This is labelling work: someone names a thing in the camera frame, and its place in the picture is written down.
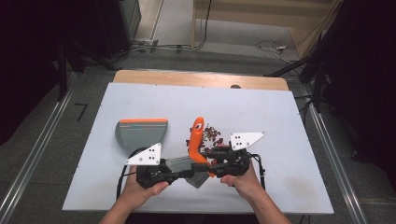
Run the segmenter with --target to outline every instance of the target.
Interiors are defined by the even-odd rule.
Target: orange brush
[[[204,118],[198,117],[191,128],[189,156],[194,162],[207,163],[207,165],[210,165],[207,159],[198,152],[199,146],[201,145],[202,136],[204,134],[204,127]]]

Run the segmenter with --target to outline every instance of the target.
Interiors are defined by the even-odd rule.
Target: hand
[[[274,201],[272,201],[267,192],[262,188],[262,185],[260,184],[259,179],[257,179],[256,173],[254,172],[254,167],[251,160],[249,168],[244,175],[225,175],[220,180],[220,182],[227,184],[230,187],[235,187],[239,195],[250,203],[257,219],[261,224],[290,224],[289,220],[285,217],[285,215],[283,215]]]
[[[263,191],[254,171],[252,160],[250,160],[249,168],[244,175],[225,175],[220,182],[230,187],[234,186],[239,195],[250,203],[257,197],[258,193]]]
[[[134,172],[136,172],[136,166],[131,166],[130,174]],[[167,182],[160,182],[151,188],[143,189],[136,182],[136,175],[128,175],[122,194],[100,223],[125,223],[126,218],[136,208],[142,206],[151,196],[163,192],[168,186]]]
[[[130,174],[136,172],[136,166],[131,166]],[[132,213],[136,208],[143,205],[151,196],[160,194],[169,184],[161,182],[151,188],[143,189],[139,183],[136,182],[136,175],[128,175],[124,190],[118,198],[118,203],[123,203],[129,208],[129,213]]]

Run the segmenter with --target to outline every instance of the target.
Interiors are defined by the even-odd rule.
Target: forearm
[[[290,223],[265,190],[258,193],[255,198],[247,201],[261,224]]]
[[[114,205],[108,210],[99,224],[124,224],[127,217],[133,212],[133,210],[126,210],[121,203],[114,203]]]

